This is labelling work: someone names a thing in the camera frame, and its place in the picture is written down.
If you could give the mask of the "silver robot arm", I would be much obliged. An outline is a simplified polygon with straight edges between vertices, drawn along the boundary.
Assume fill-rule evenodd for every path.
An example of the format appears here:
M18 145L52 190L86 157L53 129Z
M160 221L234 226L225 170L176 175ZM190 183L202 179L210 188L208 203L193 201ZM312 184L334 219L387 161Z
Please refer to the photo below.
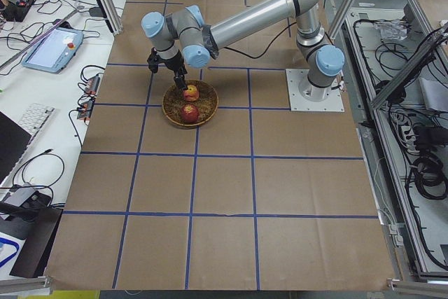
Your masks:
M319 0L264 0L215 25L206 25L196 5L172 14L150 12L141 20L142 29L153 47L148 68L158 72L159 64L174 73L178 88L187 88L187 67L201 69L219 51L286 18L297 23L296 43L309 64L298 85L300 94L311 102L328 98L332 84L342 71L343 52L332 45L319 20Z

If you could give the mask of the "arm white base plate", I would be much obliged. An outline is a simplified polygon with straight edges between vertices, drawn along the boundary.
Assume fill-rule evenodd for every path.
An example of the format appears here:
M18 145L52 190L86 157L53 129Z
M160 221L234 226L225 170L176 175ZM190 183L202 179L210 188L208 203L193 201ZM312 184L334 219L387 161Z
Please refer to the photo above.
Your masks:
M318 88L308 79L308 69L286 69L291 111L343 113L342 94L334 78L328 88Z

